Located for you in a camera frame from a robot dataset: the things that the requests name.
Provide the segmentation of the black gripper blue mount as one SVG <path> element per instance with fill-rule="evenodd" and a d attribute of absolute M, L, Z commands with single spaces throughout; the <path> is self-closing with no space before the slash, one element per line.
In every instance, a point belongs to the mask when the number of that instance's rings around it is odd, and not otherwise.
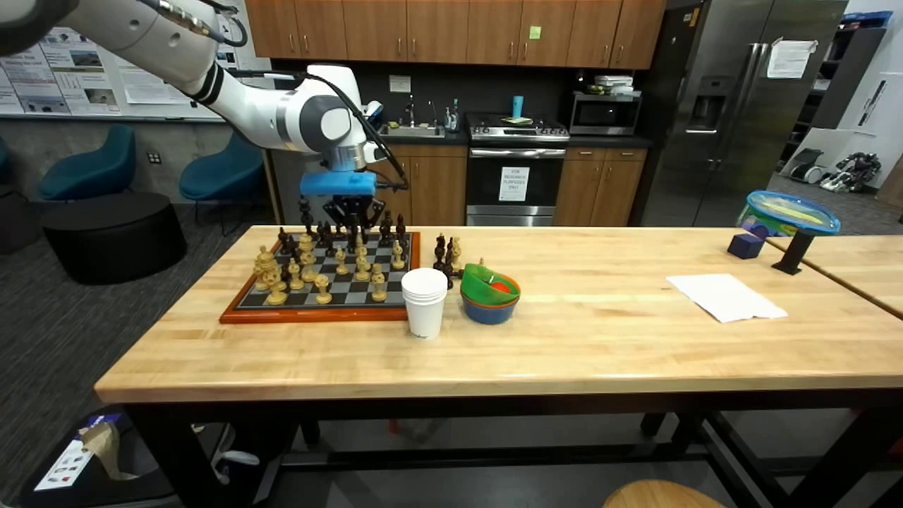
<path fill-rule="evenodd" d="M 377 200 L 372 172 L 310 172 L 299 181 L 302 197 L 326 197 L 331 221 L 323 224 L 323 241 L 331 248 L 341 225 L 358 225 L 358 242 L 372 241 L 385 207 Z"/>

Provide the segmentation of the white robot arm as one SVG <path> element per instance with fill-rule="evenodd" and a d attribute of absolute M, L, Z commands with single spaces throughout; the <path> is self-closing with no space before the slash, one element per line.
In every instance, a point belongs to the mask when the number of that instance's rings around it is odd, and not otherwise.
<path fill-rule="evenodd" d="M 350 67 L 310 64 L 295 90 L 245 84 L 214 57 L 224 36 L 206 0 L 0 0 L 0 54 L 25 50 L 58 26 L 165 80 L 245 142 L 316 157 L 323 169 L 299 181 L 299 196 L 323 197 L 336 225 L 361 231 L 382 221 L 372 165 L 385 149 L 369 124 L 379 102 L 361 102 Z"/>

